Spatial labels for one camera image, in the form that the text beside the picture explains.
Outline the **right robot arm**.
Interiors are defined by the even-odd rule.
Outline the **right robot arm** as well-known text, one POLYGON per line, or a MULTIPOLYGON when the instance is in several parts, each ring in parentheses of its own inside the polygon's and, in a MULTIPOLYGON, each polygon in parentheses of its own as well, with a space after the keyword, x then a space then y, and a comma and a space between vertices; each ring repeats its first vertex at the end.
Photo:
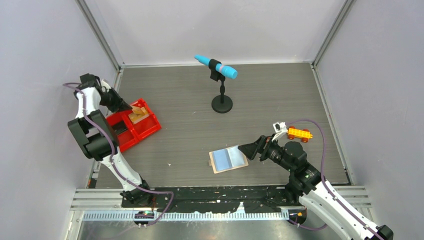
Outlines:
POLYGON ((301 204, 315 213, 343 240, 392 240, 387 225, 377 225, 347 202, 323 175, 308 162, 302 145, 288 141, 280 146, 272 136, 260 136, 255 142, 237 147, 248 160, 260 155, 289 171, 285 198, 291 205, 301 204))

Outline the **beige card holder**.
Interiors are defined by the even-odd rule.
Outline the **beige card holder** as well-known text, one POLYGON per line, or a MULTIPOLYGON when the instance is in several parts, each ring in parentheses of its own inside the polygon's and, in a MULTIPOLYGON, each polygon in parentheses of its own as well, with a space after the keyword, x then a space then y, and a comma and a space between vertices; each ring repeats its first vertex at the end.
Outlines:
POLYGON ((238 149, 239 145, 209 152, 209 166, 219 174, 249 165, 247 157, 238 149))

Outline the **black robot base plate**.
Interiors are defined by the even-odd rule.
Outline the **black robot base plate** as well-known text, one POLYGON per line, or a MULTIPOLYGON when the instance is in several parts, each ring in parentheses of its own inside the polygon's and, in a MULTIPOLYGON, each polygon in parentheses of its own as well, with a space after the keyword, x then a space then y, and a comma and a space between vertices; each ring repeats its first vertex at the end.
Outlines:
POLYGON ((122 199, 123 208, 148 208, 165 210, 166 213, 234 213, 238 208, 244 208, 249 213, 277 213, 281 209, 303 210, 300 203, 289 201, 282 185, 251 185, 251 186, 189 186, 189 187, 158 187, 156 192, 172 192, 170 194, 145 193, 142 200, 131 202, 122 199))

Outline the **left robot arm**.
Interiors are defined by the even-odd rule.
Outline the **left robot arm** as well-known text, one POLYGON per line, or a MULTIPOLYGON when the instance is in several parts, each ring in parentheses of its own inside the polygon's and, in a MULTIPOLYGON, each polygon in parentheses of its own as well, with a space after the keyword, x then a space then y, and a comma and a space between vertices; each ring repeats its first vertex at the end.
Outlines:
POLYGON ((94 74, 83 74, 80 83, 66 83, 65 86, 74 90, 78 101, 77 114, 67 127, 82 153, 110 170, 122 186, 120 195, 124 200, 148 207, 154 195, 146 180, 124 158, 118 136, 100 110, 105 106, 112 113, 119 113, 130 110, 131 106, 94 74))

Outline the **gold credit card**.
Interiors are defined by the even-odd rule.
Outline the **gold credit card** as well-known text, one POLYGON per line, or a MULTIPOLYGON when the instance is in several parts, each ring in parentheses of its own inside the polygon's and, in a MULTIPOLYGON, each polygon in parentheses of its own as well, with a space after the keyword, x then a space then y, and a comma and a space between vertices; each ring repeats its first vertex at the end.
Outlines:
POLYGON ((132 107, 132 112, 136 115, 145 116, 149 114, 149 112, 146 110, 145 107, 139 107, 134 105, 132 105, 131 107, 132 107))

